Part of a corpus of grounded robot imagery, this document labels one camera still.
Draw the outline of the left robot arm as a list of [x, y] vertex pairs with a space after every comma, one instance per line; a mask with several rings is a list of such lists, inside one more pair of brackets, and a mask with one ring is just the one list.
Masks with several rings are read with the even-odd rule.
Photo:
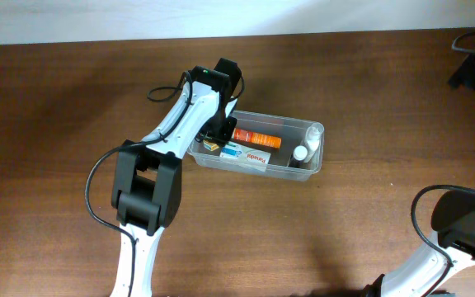
[[179, 97], [164, 120], [140, 142], [127, 140], [118, 152], [111, 204], [120, 231], [120, 258], [112, 295], [150, 296], [158, 242], [181, 203], [182, 159], [193, 141], [225, 145], [237, 121], [237, 63], [220, 59], [215, 68], [186, 71]]

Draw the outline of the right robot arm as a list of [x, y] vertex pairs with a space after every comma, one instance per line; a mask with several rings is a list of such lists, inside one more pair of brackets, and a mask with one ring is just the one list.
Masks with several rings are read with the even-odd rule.
[[[416, 207], [430, 191], [443, 190], [431, 219], [431, 233], [418, 225]], [[413, 228], [422, 245], [396, 270], [382, 274], [363, 296], [431, 296], [458, 272], [475, 265], [475, 189], [432, 185], [420, 190], [411, 206]]]

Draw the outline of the white Panadol medicine box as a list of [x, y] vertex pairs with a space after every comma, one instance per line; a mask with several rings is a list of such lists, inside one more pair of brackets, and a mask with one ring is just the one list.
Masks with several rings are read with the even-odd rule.
[[222, 147], [219, 156], [232, 160], [240, 167], [259, 172], [265, 172], [270, 161], [270, 153], [234, 142], [228, 142]]

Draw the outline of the orange tablet tube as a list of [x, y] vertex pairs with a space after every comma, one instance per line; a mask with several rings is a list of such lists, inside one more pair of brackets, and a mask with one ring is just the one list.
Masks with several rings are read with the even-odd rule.
[[239, 128], [234, 129], [232, 138], [238, 141], [247, 142], [250, 144], [258, 144], [273, 149], [279, 149], [282, 143], [282, 138]]

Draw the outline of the white spray bottle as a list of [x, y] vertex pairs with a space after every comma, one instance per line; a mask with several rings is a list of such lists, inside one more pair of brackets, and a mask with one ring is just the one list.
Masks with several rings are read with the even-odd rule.
[[321, 137], [324, 129], [320, 123], [311, 124], [306, 131], [305, 137], [302, 141], [302, 145], [307, 149], [307, 156], [303, 160], [305, 163], [308, 163], [313, 155], [317, 152], [320, 143]]

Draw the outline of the dark bottle white cap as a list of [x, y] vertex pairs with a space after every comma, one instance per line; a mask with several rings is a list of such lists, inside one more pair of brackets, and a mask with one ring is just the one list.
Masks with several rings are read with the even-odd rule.
[[308, 155], [308, 150], [305, 146], [299, 145], [294, 148], [294, 151], [289, 159], [288, 166], [294, 168], [300, 168], [304, 159]]

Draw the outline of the gold lid balm jar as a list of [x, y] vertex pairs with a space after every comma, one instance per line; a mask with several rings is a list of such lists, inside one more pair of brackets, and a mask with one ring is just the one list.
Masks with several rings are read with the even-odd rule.
[[213, 151], [216, 151], [217, 149], [219, 149], [219, 145], [214, 143], [214, 142], [211, 142], [211, 141], [208, 141], [208, 140], [204, 140], [203, 141], [203, 146], [205, 149], [209, 150], [210, 152], [213, 152]]

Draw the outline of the clear plastic container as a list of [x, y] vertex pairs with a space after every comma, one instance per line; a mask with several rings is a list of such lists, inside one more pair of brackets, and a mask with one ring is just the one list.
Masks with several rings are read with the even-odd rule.
[[[324, 126], [316, 121], [301, 120], [235, 110], [238, 129], [267, 134], [281, 139], [279, 148], [231, 140], [222, 148], [209, 150], [203, 143], [192, 141], [187, 153], [202, 167], [241, 172], [263, 177], [304, 182], [320, 171], [324, 146]], [[299, 167], [291, 167], [294, 149], [304, 144], [310, 128], [318, 131], [318, 147], [313, 156]]]

